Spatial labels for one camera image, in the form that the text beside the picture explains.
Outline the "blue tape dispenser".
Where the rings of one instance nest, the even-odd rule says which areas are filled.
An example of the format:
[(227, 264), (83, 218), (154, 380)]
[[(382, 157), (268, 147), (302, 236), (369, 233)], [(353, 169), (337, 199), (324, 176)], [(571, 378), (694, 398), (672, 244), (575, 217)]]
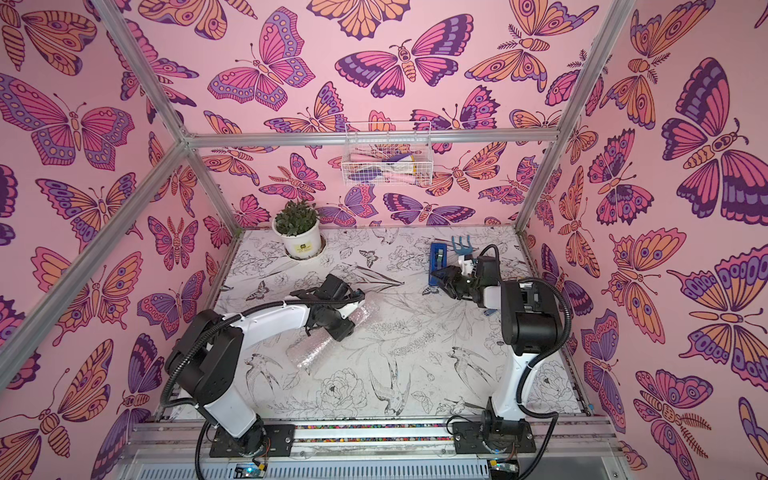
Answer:
[(441, 242), (430, 244), (428, 285), (438, 287), (439, 280), (434, 274), (447, 266), (447, 245)]

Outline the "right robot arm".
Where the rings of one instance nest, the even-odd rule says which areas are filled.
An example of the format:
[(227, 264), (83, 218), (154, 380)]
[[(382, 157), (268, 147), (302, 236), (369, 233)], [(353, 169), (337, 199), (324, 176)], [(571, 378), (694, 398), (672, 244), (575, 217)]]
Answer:
[(502, 342), (511, 360), (483, 412), (487, 433), (518, 433), (530, 418), (555, 422), (555, 411), (535, 412), (527, 407), (529, 382), (539, 364), (557, 353), (571, 332), (572, 308), (547, 282), (534, 278), (504, 279), (500, 262), (481, 256), (471, 270), (445, 266), (430, 272), (437, 286), (454, 300), (470, 301), (500, 313)]

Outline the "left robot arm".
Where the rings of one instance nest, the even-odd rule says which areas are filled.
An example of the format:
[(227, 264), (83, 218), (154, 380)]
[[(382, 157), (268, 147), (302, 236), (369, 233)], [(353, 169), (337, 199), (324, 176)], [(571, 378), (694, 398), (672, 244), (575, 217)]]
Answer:
[(295, 290), (285, 300), (238, 313), (200, 311), (166, 360), (160, 407), (189, 405), (236, 441), (259, 436), (261, 418), (234, 385), (242, 351), (291, 330), (321, 330), (340, 342), (354, 332), (350, 316), (365, 298), (329, 274), (320, 286)]

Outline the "blue yellow garden rake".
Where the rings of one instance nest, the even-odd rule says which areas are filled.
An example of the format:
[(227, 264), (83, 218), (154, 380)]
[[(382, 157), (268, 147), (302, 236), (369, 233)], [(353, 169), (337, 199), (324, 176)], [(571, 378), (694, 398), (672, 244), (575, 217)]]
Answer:
[(471, 236), (452, 236), (451, 247), (454, 253), (461, 256), (471, 256), (474, 252), (474, 247), (471, 242)]

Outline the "white potted succulent plant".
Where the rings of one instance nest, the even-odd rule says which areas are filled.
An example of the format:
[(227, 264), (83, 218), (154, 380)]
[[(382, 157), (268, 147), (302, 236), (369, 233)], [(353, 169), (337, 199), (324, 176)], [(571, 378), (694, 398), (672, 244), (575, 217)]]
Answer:
[(320, 220), (313, 203), (289, 200), (276, 214), (272, 227), (294, 259), (306, 260), (322, 250)]

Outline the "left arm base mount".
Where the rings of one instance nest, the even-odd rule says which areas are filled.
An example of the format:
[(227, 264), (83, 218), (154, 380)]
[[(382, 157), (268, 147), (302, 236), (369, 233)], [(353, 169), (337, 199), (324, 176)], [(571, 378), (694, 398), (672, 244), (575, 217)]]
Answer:
[(289, 457), (294, 443), (295, 424), (257, 423), (242, 437), (235, 438), (218, 427), (209, 450), (210, 458)]

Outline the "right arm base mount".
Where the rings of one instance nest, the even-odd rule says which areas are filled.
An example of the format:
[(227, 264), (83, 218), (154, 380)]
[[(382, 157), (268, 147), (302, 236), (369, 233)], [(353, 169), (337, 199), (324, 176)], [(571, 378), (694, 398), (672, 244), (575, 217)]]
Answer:
[(499, 425), (452, 421), (447, 431), (457, 454), (535, 453), (536, 442), (525, 420), (502, 421)]

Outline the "aluminium front rail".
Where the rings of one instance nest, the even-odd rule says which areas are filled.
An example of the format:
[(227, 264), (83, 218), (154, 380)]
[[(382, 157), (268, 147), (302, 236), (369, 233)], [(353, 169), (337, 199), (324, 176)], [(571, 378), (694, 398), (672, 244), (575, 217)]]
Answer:
[(267, 426), (267, 451), (237, 456), (222, 435), (198, 444), (200, 425), (147, 424), (133, 434), (115, 479), (505, 479), (531, 464), (534, 479), (631, 479), (604, 420), (567, 417), (545, 447), (547, 424), (532, 422), (519, 446), (487, 446), (471, 426), (440, 419), (289, 421)]

